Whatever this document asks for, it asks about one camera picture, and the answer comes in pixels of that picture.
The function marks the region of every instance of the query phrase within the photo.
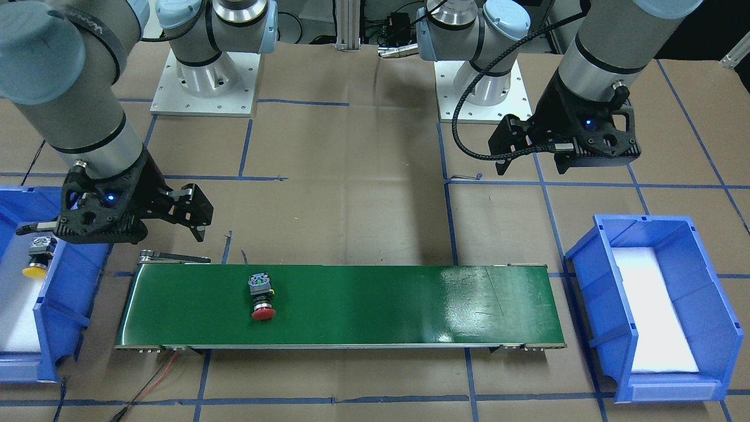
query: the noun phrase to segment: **brown paper floor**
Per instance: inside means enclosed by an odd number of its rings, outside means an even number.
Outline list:
[[[544,353],[215,351],[180,357],[126,420],[746,420],[750,342],[725,402],[614,405],[615,384],[585,346],[561,260],[594,213],[694,218],[736,313],[750,326],[750,95],[716,62],[653,62],[631,88],[643,156],[630,167],[557,174],[552,155],[504,177],[462,155],[439,124],[432,64],[330,46],[281,44],[264,58],[252,119],[154,118],[167,46],[139,44],[115,86],[169,182],[213,202],[204,243],[149,222],[117,245],[77,362],[56,384],[0,385],[0,420],[109,420],[159,362],[112,350],[140,249],[258,264],[549,265],[568,348]],[[559,56],[521,55],[532,105]],[[473,148],[493,127],[462,125]],[[0,100],[0,185],[17,185],[41,138]],[[60,185],[45,146],[27,185]],[[483,173],[479,181],[453,175]]]

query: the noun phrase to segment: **green conveyor belt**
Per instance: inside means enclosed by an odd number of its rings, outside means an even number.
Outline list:
[[[277,313],[251,318],[268,273]],[[141,264],[118,348],[565,347],[545,267]]]

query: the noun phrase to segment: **black wire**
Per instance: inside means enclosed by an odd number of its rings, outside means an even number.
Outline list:
[[[23,177],[23,180],[21,180],[21,186],[26,184],[26,179],[28,179],[29,174],[32,173],[32,168],[34,168],[34,164],[37,164],[37,160],[39,159],[39,155],[42,153],[42,148],[44,148],[44,144],[47,143],[47,140],[42,140],[41,145],[37,149],[37,153],[34,154],[34,159],[31,160],[31,165],[28,166],[28,170],[26,171],[26,175]]]
[[[291,17],[293,17],[293,18],[294,18],[294,20],[296,20],[296,21],[297,21],[297,25],[299,25],[299,37],[297,37],[297,41],[294,41],[294,44],[299,44],[299,41],[300,41],[300,40],[302,39],[302,21],[301,21],[301,20],[299,20],[299,18],[298,18],[298,17],[294,16],[294,15],[293,15],[293,14],[291,14],[291,13],[287,13],[287,12],[279,12],[278,14],[280,14],[280,15],[288,15],[288,16],[291,16]]]
[[[198,13],[195,14],[195,17],[190,22],[190,26],[188,26],[188,28],[185,29],[183,32],[180,32],[177,35],[172,35],[171,37],[141,38],[141,41],[143,41],[145,43],[163,43],[163,42],[167,42],[167,41],[174,41],[177,38],[181,38],[181,37],[185,36],[188,32],[190,32],[195,27],[195,24],[198,23],[198,20],[200,19],[200,15],[203,14],[203,8],[204,8],[204,6],[206,6],[205,3],[206,3],[206,0],[201,0],[200,1],[200,9],[198,10]]]
[[[458,99],[458,102],[456,103],[456,109],[453,112],[453,118],[451,119],[451,132],[453,133],[453,141],[455,141],[456,146],[458,146],[458,149],[460,149],[464,154],[468,155],[469,157],[476,158],[477,160],[502,161],[502,160],[512,160],[514,158],[518,158],[523,155],[529,155],[534,152],[547,152],[547,151],[550,151],[551,148],[554,147],[551,145],[535,145],[535,146],[531,146],[530,148],[519,149],[517,151],[507,152],[505,154],[498,154],[498,155],[478,154],[477,152],[473,152],[471,149],[468,149],[463,143],[461,143],[461,139],[458,137],[458,114],[461,112],[461,107],[464,105],[464,102],[469,97],[469,94],[471,94],[471,92],[476,87],[476,84],[479,83],[479,81],[490,71],[490,69],[494,68],[510,53],[513,53],[518,47],[524,45],[525,43],[538,37],[539,35],[551,32],[552,30],[557,29],[560,26],[567,25],[570,22],[579,20],[580,18],[584,16],[586,16],[586,14],[584,12],[581,12],[579,14],[566,17],[565,19],[560,20],[559,22],[553,23],[552,25],[545,26],[544,28],[539,29],[538,31],[532,32],[531,34],[528,34],[527,36],[516,41],[515,44],[508,47],[507,50],[503,51],[501,55],[497,56],[492,62],[490,62],[489,65],[487,65],[486,68],[482,69],[481,72],[479,72],[479,74],[476,75],[474,80],[471,81],[471,83],[467,86],[466,90],[463,92],[462,96]]]
[[[395,11],[394,11],[393,13],[397,13],[397,12],[398,12],[399,10],[401,10],[401,9],[405,8],[406,6],[410,6],[410,5],[416,5],[417,3],[422,3],[422,2],[411,2],[411,3],[406,3],[405,5],[401,6],[401,7],[400,7],[400,8],[398,8],[398,9],[396,9],[396,10],[395,10]]]
[[[416,25],[417,22],[419,22],[419,21],[423,20],[424,18],[430,16],[434,11],[436,11],[437,9],[439,9],[440,6],[444,5],[447,1],[448,0],[442,0],[442,2],[438,3],[437,6],[435,6],[434,8],[432,8],[431,11],[428,11],[426,14],[422,15],[421,17],[416,18],[414,20],[414,22],[410,23],[409,25],[402,26],[401,29],[399,29],[398,31],[394,32],[393,34],[390,34],[388,37],[385,37],[385,40],[383,41],[382,44],[380,44],[380,43],[378,43],[378,44],[381,47],[385,47],[385,45],[383,45],[383,44],[387,43],[388,40],[390,40],[391,38],[395,37],[396,35],[399,35],[401,32],[404,31],[404,29],[410,29],[412,26]]]
[[[169,354],[169,356],[167,358],[164,359],[164,362],[161,363],[161,365],[159,366],[159,369],[157,369],[156,372],[154,372],[154,375],[151,376],[151,379],[149,379],[143,385],[143,388],[141,388],[138,391],[138,393],[136,393],[136,395],[133,396],[133,398],[130,399],[130,401],[127,402],[125,404],[125,406],[120,409],[120,411],[118,411],[117,413],[115,413],[115,415],[112,416],[112,419],[110,419],[109,422],[119,422],[125,416],[125,413],[127,413],[128,409],[133,405],[133,403],[135,403],[136,399],[138,399],[138,396],[149,386],[149,384],[151,384],[152,381],[154,381],[154,378],[156,378],[156,375],[159,375],[159,373],[161,373],[161,371],[164,369],[164,367],[167,366],[167,364],[169,363],[170,359],[172,359],[172,355],[173,354],[175,354],[174,351],[171,354]]]

